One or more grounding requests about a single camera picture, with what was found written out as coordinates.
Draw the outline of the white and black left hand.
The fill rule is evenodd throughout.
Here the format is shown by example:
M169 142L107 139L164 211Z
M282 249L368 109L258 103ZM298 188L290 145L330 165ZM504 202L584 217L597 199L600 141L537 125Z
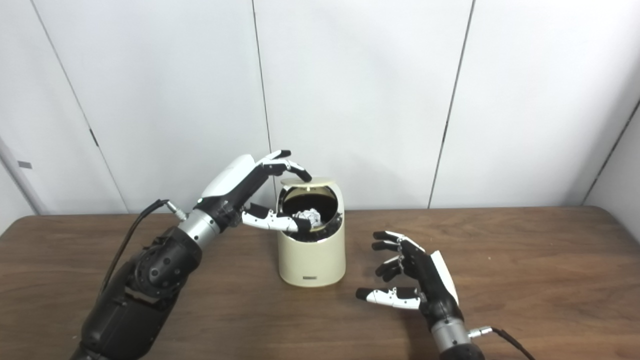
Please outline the white and black left hand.
M308 219L249 203L270 177L293 173L303 183L313 180L304 167L288 160L290 155L289 150L278 150L258 161L248 153L240 155L205 188L193 210L208 215L221 231L242 223L260 229L309 233L313 226Z

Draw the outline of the white and black right hand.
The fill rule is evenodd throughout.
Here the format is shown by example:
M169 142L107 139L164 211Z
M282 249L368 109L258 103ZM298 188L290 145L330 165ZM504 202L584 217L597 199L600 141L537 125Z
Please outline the white and black right hand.
M429 328L439 322L464 320L455 285L439 251L429 254L406 235L393 231L375 231L372 236L374 251L386 249L397 253L382 262L375 269L375 275L386 283L405 275L416 280L417 287L360 287L355 292L357 299L397 309L418 310Z

